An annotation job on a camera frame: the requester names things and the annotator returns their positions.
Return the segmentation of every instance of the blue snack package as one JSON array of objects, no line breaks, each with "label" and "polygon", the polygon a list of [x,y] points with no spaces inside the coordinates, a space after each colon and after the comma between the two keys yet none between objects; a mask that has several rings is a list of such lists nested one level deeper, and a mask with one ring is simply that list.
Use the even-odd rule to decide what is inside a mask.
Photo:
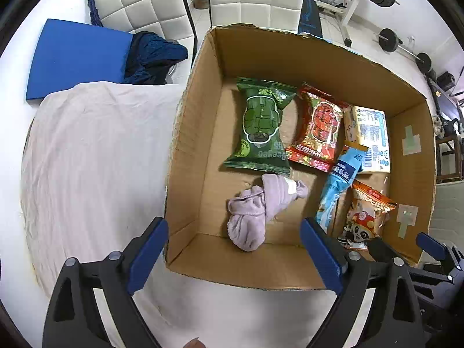
[{"label": "blue snack package", "polygon": [[360,171],[367,150],[367,146],[354,142],[345,142],[337,163],[327,177],[322,189],[319,209],[316,213],[316,221],[326,233],[332,217],[333,207],[340,194],[351,186],[354,177]]}]

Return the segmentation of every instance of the navy blue cloth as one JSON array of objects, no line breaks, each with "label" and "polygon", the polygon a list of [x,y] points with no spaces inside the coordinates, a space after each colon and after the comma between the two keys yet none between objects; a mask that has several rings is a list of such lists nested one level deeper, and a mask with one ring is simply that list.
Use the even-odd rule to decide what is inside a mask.
[{"label": "navy blue cloth", "polygon": [[164,85],[169,69],[187,57],[187,48],[180,44],[167,41],[153,32],[136,33],[126,61],[124,83]]},{"label": "navy blue cloth", "polygon": [[26,99],[82,82],[124,79],[132,34],[84,23],[48,19],[32,60]]}]

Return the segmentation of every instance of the barcode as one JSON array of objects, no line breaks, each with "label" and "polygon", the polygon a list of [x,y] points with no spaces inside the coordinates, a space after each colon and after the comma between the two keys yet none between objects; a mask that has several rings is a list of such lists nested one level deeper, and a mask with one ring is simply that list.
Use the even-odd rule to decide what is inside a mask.
[{"label": "barcode", "polygon": [[363,168],[372,167],[372,148],[369,148],[367,150],[362,167]]}]

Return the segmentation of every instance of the hand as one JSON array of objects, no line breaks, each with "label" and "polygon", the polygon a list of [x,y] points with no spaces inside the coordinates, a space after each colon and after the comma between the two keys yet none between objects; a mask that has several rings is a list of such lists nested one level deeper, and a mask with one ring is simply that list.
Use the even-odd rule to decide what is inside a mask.
[{"label": "hand", "polygon": [[184,345],[184,348],[206,348],[205,344],[203,344],[198,338],[195,338],[191,341],[189,341],[186,345]]}]

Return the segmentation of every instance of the white snack box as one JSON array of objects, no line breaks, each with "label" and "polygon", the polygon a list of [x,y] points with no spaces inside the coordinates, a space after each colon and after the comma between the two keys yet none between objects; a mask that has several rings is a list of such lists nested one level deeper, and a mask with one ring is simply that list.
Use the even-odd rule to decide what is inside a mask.
[{"label": "white snack box", "polygon": [[343,118],[346,140],[369,148],[360,173],[389,173],[390,150],[385,113],[353,106],[345,111]]}]

